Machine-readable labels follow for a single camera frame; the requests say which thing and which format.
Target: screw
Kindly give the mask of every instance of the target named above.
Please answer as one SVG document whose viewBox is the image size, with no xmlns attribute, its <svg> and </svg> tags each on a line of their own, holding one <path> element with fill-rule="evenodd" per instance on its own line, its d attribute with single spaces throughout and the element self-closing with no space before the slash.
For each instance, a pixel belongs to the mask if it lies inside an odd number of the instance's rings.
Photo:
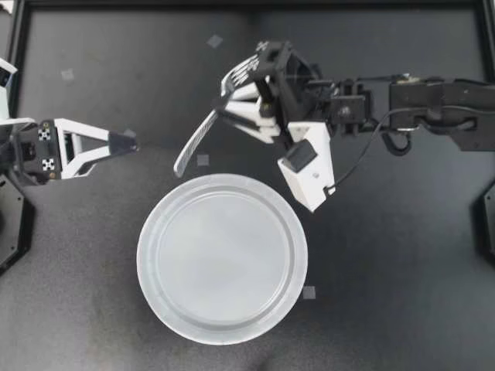
<svg viewBox="0 0 495 371">
<path fill-rule="evenodd" d="M 339 109 L 339 116 L 347 117 L 350 115 L 350 108 L 348 106 L 343 106 Z"/>
</svg>

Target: round plate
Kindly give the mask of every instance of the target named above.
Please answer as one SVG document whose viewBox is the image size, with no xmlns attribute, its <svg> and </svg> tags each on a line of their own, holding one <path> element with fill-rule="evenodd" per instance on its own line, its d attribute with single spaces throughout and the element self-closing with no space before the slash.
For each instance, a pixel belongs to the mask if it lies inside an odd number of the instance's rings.
<svg viewBox="0 0 495 371">
<path fill-rule="evenodd" d="M 279 323 L 306 278 L 299 219 L 273 189 L 240 175 L 183 183 L 150 213 L 138 278 L 155 314 L 205 344 L 235 344 Z"/>
</svg>

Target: wire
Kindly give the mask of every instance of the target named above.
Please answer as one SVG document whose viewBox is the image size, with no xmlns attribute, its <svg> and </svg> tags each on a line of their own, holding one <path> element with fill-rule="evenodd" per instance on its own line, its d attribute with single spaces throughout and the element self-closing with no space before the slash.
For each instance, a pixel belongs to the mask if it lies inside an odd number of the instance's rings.
<svg viewBox="0 0 495 371">
<path fill-rule="evenodd" d="M 363 150 L 361 151 L 360 156 L 357 158 L 357 161 L 352 165 L 349 170 L 347 170 L 340 178 L 338 178 L 333 185 L 328 187 L 328 189 L 334 189 L 337 186 L 339 186 L 343 181 L 345 181 L 347 178 L 349 178 L 354 171 L 357 169 L 359 164 L 363 161 L 364 156 L 366 155 L 368 149 L 370 148 L 371 143 L 373 140 L 376 138 L 377 133 L 380 131 L 380 128 L 383 126 L 384 122 L 392 115 L 394 114 L 402 114 L 404 112 L 415 112 L 415 111 L 424 111 L 424 108 L 397 108 L 395 110 L 390 110 L 388 111 L 377 123 L 377 126 L 375 126 L 373 132 L 371 133 L 370 139 L 364 146 Z"/>
<path fill-rule="evenodd" d="M 465 106 L 446 105 L 446 106 L 442 106 L 441 108 L 447 110 L 465 111 L 465 112 L 470 112 L 472 114 L 487 114 L 487 115 L 495 114 L 495 111 L 485 111 L 485 110 L 479 110 L 476 108 L 465 107 Z"/>
</svg>

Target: mounting plate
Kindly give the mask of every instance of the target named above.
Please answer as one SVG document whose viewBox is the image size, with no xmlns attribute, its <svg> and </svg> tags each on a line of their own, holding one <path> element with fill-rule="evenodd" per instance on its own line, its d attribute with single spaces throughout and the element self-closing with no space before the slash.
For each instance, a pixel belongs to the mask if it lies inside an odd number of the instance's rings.
<svg viewBox="0 0 495 371">
<path fill-rule="evenodd" d="M 34 209 L 4 175 L 0 175 L 0 275 L 29 249 Z"/>
</svg>

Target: dark gray tabletop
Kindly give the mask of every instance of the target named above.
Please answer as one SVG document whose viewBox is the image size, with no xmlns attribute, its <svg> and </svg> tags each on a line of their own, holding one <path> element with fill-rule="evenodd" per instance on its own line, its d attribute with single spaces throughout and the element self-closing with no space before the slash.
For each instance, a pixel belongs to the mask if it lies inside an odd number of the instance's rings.
<svg viewBox="0 0 495 371">
<path fill-rule="evenodd" d="M 19 116 L 130 128 L 142 150 L 85 179 L 26 189 L 36 225 L 32 250 L 0 277 L 1 370 L 493 368 L 495 267 L 476 250 L 471 210 L 495 179 L 495 156 L 461 153 L 424 131 L 403 158 L 374 143 L 312 215 L 278 172 L 280 148 L 213 128 L 200 147 L 210 167 L 194 162 L 186 179 L 261 180 L 293 205 L 308 239 L 316 300 L 298 302 L 258 339 L 226 347 L 182 339 L 153 315 L 135 269 L 145 218 L 181 183 L 175 157 L 219 79 L 259 39 L 290 39 L 336 79 L 483 79 L 470 10 L 37 12 L 30 32 Z M 223 39 L 216 49 L 212 35 Z M 74 79 L 63 79 L 70 69 Z M 379 116 L 386 90 L 376 97 Z M 333 139 L 337 175 L 366 140 Z"/>
</svg>

